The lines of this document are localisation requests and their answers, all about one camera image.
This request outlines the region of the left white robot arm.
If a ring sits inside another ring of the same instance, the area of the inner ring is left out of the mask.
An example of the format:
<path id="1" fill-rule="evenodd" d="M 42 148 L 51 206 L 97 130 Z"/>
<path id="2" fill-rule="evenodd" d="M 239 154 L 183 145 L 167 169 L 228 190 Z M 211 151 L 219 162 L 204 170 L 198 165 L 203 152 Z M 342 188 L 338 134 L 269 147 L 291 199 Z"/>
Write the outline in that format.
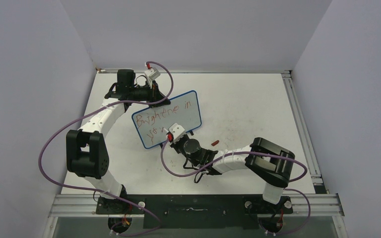
<path id="1" fill-rule="evenodd" d="M 145 84 L 137 85 L 132 69 L 118 70 L 117 81 L 104 96 L 101 110 L 80 129 L 70 130 L 66 135 L 67 169 L 99 191 L 100 208 L 110 209 L 117 214 L 131 208 L 125 186 L 117 182 L 109 171 L 105 136 L 133 101 L 146 102 L 151 108 L 170 104 L 155 81 L 159 75 L 156 68 L 148 67 L 143 75 Z"/>

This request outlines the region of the blue framed whiteboard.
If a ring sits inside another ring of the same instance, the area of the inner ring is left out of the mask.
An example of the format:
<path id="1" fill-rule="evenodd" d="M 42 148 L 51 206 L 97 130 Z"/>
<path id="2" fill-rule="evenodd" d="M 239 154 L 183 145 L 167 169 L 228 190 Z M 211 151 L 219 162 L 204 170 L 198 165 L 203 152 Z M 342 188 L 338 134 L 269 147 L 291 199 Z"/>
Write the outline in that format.
<path id="1" fill-rule="evenodd" d="M 175 123 L 181 125 L 186 132 L 202 125 L 198 95 L 194 90 L 171 98 L 169 105 L 137 111 L 131 118 L 145 149 L 163 143 L 165 130 Z"/>

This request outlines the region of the red marker cap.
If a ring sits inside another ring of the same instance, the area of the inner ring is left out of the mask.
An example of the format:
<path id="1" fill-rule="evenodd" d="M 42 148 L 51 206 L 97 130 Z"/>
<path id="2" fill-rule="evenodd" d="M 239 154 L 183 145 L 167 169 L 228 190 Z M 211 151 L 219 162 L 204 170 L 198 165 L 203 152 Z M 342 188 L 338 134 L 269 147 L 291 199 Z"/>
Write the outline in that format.
<path id="1" fill-rule="evenodd" d="M 216 146 L 218 143 L 219 143 L 219 140 L 216 140 L 216 141 L 211 143 L 211 146 Z"/>

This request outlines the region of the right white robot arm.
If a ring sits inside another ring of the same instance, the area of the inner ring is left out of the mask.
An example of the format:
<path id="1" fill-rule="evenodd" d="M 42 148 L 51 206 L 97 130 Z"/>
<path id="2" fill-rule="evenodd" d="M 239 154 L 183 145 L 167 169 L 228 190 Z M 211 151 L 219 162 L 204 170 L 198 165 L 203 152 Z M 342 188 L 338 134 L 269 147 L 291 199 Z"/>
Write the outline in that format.
<path id="1" fill-rule="evenodd" d="M 166 137 L 168 145 L 183 155 L 197 174 L 219 176 L 248 169 L 266 182 L 260 202 L 263 210 L 274 212 L 284 206 L 281 197 L 290 182 L 295 159 L 292 151 L 261 137 L 256 137 L 248 146 L 225 152 L 202 148 L 198 140 L 187 134 L 174 137 L 169 132 Z"/>

